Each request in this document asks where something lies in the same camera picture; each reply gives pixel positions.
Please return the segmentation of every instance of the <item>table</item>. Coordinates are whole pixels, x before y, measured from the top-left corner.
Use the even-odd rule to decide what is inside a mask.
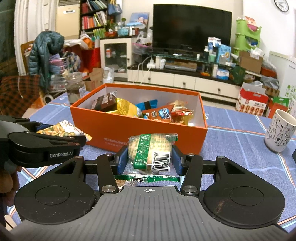
[[[226,156],[280,189],[286,204],[279,224],[288,232],[291,231],[296,227],[296,163],[292,158],[296,149],[296,136],[293,136],[282,153],[273,153],[263,142],[271,119],[209,106],[204,108],[208,132],[200,155],[206,160]],[[45,105],[31,116],[31,120],[53,125],[63,120],[73,123],[67,94]],[[81,155],[85,160],[92,160],[108,152],[86,145]],[[23,168],[19,173],[20,185],[25,185],[54,167]],[[97,188],[96,177],[87,179],[93,189]],[[201,190],[212,183],[212,175],[203,175]],[[8,211],[13,220],[20,223],[15,207]]]

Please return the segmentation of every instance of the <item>white wall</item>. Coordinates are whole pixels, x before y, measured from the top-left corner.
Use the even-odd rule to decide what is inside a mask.
[[[287,0],[289,11],[281,12],[274,0],[243,0],[243,13],[262,26],[260,48],[296,57],[295,14],[296,1]]]
[[[149,12],[148,27],[150,27],[153,24],[153,4],[197,5],[232,12],[231,45],[234,44],[236,19],[242,15],[242,0],[123,0],[123,18],[129,21],[133,12]]]

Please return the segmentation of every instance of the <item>silver bolt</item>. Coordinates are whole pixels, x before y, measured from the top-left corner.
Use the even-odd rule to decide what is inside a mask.
[[[187,193],[193,193],[197,191],[197,187],[192,186],[192,185],[187,185],[185,187],[183,187],[183,191],[187,192]]]
[[[116,190],[115,186],[106,185],[102,187],[102,191],[106,193],[114,192]]]

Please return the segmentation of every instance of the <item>television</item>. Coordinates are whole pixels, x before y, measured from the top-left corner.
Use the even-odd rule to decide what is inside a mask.
[[[230,45],[232,13],[180,4],[153,5],[153,47],[203,52],[208,37]]]

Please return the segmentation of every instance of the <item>finger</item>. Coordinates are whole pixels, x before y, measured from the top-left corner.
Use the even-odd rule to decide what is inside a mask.
[[[17,171],[17,172],[21,172],[21,171],[22,171],[22,167],[17,166],[16,171]]]
[[[11,175],[4,170],[0,170],[0,193],[7,193],[12,190],[13,181]]]
[[[15,200],[16,191],[11,190],[10,192],[5,194],[4,202],[7,206],[12,207]]]
[[[13,173],[11,175],[11,178],[12,178],[12,181],[13,181],[13,187],[12,187],[12,189],[15,190],[15,191],[18,191],[19,188],[20,188],[20,182],[18,180],[17,172]]]

